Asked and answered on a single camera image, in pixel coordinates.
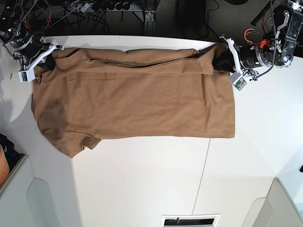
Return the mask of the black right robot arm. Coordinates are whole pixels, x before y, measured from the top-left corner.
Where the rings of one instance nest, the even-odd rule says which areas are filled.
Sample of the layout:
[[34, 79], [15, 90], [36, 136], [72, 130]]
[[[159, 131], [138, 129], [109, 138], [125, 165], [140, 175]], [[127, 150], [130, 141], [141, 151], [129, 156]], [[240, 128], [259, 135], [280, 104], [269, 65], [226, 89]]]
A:
[[44, 33], [52, 25], [51, 7], [62, 0], [2, 0], [0, 42], [22, 70], [34, 64], [49, 49]]

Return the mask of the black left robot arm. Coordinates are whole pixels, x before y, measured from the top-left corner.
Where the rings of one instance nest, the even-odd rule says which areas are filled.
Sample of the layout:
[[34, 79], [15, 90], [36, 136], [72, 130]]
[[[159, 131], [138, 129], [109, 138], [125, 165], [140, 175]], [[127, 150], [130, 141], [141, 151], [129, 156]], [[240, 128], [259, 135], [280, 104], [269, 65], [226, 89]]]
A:
[[299, 45], [297, 39], [303, 32], [303, 2], [285, 0], [276, 8], [273, 4], [274, 1], [270, 0], [251, 22], [256, 25], [266, 12], [270, 12], [271, 29], [262, 34], [249, 28], [243, 34], [244, 38], [256, 34], [261, 38], [259, 42], [247, 40], [246, 46], [239, 46], [232, 38], [220, 37], [227, 49], [214, 57], [213, 67], [230, 72], [230, 82], [238, 89], [248, 80], [256, 81], [261, 77], [256, 68], [267, 67], [267, 71], [271, 71], [274, 66], [289, 67], [293, 61]]

